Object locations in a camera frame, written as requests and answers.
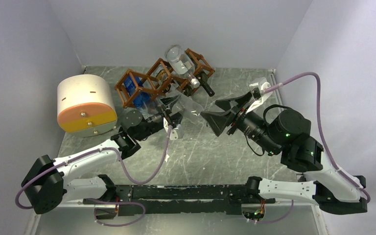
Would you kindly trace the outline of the clear round bottle red label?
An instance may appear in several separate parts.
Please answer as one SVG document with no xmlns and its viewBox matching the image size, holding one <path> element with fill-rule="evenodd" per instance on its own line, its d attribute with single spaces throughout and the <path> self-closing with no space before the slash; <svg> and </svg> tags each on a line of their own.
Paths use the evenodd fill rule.
<svg viewBox="0 0 376 235">
<path fill-rule="evenodd" d="M 194 76 L 195 64 L 180 45 L 171 45 L 164 55 L 175 72 L 188 80 L 194 89 L 200 86 L 200 81 Z"/>
</svg>

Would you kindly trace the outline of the blue square bottle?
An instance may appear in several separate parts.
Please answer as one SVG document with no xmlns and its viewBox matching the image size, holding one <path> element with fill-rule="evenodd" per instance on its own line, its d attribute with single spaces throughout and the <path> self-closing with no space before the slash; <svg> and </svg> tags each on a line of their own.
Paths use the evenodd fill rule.
<svg viewBox="0 0 376 235">
<path fill-rule="evenodd" d="M 144 116 L 151 116 L 157 113 L 156 105 L 151 100 L 150 94 L 145 92 L 137 93 L 137 87 L 143 87 L 142 82 L 139 77 L 133 75 L 134 80 L 137 82 L 135 85 L 132 76 L 129 74 L 124 80 L 124 87 L 131 101 L 128 102 L 127 106 L 138 109 Z"/>
</svg>

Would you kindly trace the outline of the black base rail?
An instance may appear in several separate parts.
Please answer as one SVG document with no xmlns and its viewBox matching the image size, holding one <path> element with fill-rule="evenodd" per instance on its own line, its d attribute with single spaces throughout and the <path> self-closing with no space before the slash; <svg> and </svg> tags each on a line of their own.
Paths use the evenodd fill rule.
<svg viewBox="0 0 376 235">
<path fill-rule="evenodd" d="M 242 215 L 242 206 L 275 203 L 251 194 L 245 185 L 116 185 L 96 199 L 84 198 L 84 204 L 112 205 L 117 216 L 137 214 L 214 213 Z"/>
</svg>

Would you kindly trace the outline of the cream orange cylindrical box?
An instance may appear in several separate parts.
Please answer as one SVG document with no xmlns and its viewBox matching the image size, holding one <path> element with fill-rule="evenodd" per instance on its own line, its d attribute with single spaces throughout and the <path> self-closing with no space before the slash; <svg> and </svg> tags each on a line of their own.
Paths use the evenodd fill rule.
<svg viewBox="0 0 376 235">
<path fill-rule="evenodd" d="M 101 135 L 117 127 L 118 116 L 108 82 L 93 74 L 75 75 L 57 87 L 57 122 L 78 137 Z"/>
</svg>

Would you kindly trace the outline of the dark wine bottle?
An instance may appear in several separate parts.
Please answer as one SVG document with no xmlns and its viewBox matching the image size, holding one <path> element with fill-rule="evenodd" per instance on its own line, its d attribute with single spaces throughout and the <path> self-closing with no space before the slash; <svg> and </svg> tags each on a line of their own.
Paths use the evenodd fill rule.
<svg viewBox="0 0 376 235">
<path fill-rule="evenodd" d="M 208 76 L 205 72 L 200 72 L 197 76 L 197 79 L 200 82 L 200 86 L 206 91 L 209 97 L 212 97 L 215 95 L 214 90 L 211 88 L 211 86 L 208 83 Z"/>
</svg>

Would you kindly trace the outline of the clear glass bottle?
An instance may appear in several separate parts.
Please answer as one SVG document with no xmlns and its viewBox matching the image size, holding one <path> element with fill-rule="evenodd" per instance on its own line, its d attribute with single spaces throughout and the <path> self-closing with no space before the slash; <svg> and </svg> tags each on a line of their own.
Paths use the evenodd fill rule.
<svg viewBox="0 0 376 235">
<path fill-rule="evenodd" d="M 200 113 L 204 111 L 202 105 L 178 90 L 170 91 L 166 97 L 175 99 L 174 103 L 171 105 L 172 112 L 179 112 L 184 117 L 199 117 Z"/>
</svg>

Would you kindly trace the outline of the brown wooden wine rack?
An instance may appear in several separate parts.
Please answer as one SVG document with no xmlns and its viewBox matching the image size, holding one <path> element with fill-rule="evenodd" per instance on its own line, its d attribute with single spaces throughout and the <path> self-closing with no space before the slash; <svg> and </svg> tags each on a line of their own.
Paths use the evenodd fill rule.
<svg viewBox="0 0 376 235">
<path fill-rule="evenodd" d="M 186 49 L 185 52 L 195 64 L 194 76 L 196 78 L 202 71 L 205 72 L 209 78 L 215 73 L 215 69 L 212 68 L 202 54 L 197 53 L 190 48 Z M 140 92 L 148 93 L 150 94 L 152 101 L 160 96 L 165 96 L 172 89 L 176 89 L 183 93 L 184 86 L 189 83 L 189 81 L 174 71 L 169 62 L 162 58 L 159 58 L 147 73 L 140 73 L 128 69 L 114 86 L 115 91 L 118 93 L 120 100 L 122 101 L 123 108 L 130 108 L 127 104 L 131 99 L 129 98 L 123 84 L 129 74 L 132 76 L 136 86 L 137 82 L 134 80 L 133 75 L 139 77 L 142 82 L 143 87 L 137 87 L 136 94 Z"/>
</svg>

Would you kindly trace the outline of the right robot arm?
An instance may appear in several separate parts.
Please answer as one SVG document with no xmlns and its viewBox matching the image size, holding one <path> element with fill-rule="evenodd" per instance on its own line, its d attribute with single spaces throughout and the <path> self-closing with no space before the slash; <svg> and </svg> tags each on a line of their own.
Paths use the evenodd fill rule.
<svg viewBox="0 0 376 235">
<path fill-rule="evenodd" d="M 251 176 L 245 186 L 245 198 L 255 203 L 264 199 L 289 199 L 311 203 L 322 211 L 347 215 L 366 213 L 366 179 L 352 176 L 335 166 L 326 146 L 310 134 L 311 121 L 298 111 L 282 106 L 272 122 L 250 110 L 251 93 L 216 101 L 220 112 L 202 111 L 201 117 L 215 135 L 224 131 L 243 133 L 269 156 L 280 155 L 281 164 L 301 173 L 302 182 L 282 182 Z"/>
</svg>

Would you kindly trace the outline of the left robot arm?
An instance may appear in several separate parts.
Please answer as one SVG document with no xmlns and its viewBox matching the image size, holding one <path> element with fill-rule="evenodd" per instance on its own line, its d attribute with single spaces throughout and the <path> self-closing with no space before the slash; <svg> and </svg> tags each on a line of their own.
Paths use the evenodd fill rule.
<svg viewBox="0 0 376 235">
<path fill-rule="evenodd" d="M 166 131 L 169 141 L 181 138 L 183 115 L 172 111 L 181 98 L 179 94 L 152 101 L 145 107 L 151 113 L 149 117 L 144 117 L 140 109 L 126 112 L 120 120 L 119 131 L 92 148 L 57 159 L 48 155 L 37 158 L 16 194 L 16 205 L 44 214 L 61 203 L 78 199 L 95 198 L 111 203 L 117 188 L 108 176 L 90 179 L 81 176 L 99 166 L 123 162 L 140 150 L 140 141 L 161 130 Z"/>
</svg>

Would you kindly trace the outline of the green wine bottle tan label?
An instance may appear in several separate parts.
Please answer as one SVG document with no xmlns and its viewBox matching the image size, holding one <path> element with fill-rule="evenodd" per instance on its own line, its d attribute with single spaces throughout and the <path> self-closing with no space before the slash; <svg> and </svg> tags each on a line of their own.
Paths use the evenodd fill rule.
<svg viewBox="0 0 376 235">
<path fill-rule="evenodd" d="M 192 96 L 195 93 L 195 88 L 191 86 L 190 83 L 187 83 L 183 88 L 183 94 L 186 96 Z"/>
</svg>

